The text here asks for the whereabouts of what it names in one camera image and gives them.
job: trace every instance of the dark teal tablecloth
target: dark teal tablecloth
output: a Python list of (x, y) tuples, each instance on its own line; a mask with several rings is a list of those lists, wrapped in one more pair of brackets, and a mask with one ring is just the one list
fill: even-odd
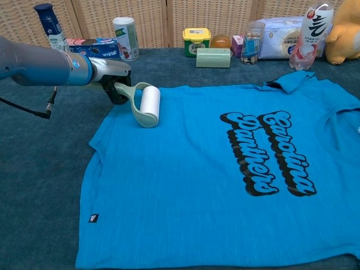
[[(132, 82), (157, 87), (262, 84), (292, 72), (288, 61), (230, 69), (198, 69), (183, 49), (142, 49), (129, 62)], [(317, 60), (310, 71), (360, 98), (360, 60), (332, 66)], [(43, 111), (51, 87), (0, 81), (0, 97)], [(74, 269), (79, 196), (93, 155), (88, 142), (113, 105), (103, 91), (59, 87), (50, 120), (0, 103), (0, 269)], [(360, 269), (349, 255), (287, 269)]]

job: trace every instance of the white plastic bottle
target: white plastic bottle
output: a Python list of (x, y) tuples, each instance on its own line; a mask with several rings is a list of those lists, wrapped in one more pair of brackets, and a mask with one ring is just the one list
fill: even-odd
[(328, 1), (319, 1), (308, 9), (298, 42), (290, 56), (291, 68), (307, 70), (312, 66), (319, 44), (325, 40), (333, 15), (334, 7)]

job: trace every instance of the small box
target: small box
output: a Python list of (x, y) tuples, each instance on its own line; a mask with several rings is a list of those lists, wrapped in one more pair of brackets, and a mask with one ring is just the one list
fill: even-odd
[(66, 40), (71, 52), (81, 53), (88, 57), (97, 58), (120, 58), (118, 42), (116, 38), (73, 38)]
[(199, 48), (197, 68), (230, 68), (231, 51), (228, 48)]
[(233, 35), (231, 40), (231, 51), (235, 57), (241, 56), (242, 45), (244, 43), (243, 35)]
[(212, 35), (208, 28), (186, 28), (182, 32), (185, 55), (196, 57), (198, 48), (209, 48)]

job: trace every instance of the white lint roller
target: white lint roller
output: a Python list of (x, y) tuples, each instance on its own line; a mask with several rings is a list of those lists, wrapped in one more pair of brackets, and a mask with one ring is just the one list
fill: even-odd
[[(160, 90), (148, 83), (138, 83), (133, 87), (122, 83), (115, 83), (117, 92), (128, 97), (134, 117), (145, 128), (152, 128), (159, 122)], [(134, 102), (136, 90), (142, 90), (140, 109)]]

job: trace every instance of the stuffed animal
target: stuffed animal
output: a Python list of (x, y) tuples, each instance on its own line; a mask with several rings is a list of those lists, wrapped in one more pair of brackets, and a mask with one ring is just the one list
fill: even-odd
[(333, 65), (360, 57), (360, 0), (344, 0), (328, 37), (326, 58)]

